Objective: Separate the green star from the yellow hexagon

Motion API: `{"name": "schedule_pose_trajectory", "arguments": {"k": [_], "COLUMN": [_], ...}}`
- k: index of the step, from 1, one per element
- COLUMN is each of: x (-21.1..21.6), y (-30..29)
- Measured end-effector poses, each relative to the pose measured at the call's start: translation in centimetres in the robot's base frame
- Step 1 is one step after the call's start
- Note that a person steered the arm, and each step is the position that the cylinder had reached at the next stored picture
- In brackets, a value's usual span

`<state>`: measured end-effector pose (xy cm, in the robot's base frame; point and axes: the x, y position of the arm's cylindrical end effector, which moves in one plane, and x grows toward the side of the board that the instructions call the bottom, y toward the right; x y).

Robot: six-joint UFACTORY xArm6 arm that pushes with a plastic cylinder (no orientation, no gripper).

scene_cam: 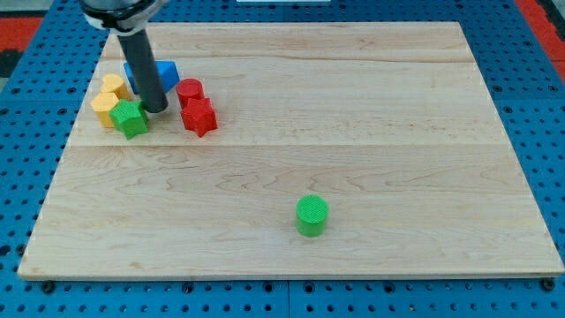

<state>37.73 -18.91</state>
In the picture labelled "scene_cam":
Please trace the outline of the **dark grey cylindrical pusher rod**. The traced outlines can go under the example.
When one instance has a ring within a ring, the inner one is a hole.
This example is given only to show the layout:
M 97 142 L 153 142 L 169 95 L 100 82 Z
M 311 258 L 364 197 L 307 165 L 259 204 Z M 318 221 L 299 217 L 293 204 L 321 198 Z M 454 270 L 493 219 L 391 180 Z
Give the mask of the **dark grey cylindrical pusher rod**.
M 130 66 L 144 109 L 149 113 L 166 110 L 169 104 L 147 32 L 142 29 L 135 34 L 119 35 L 117 39 Z

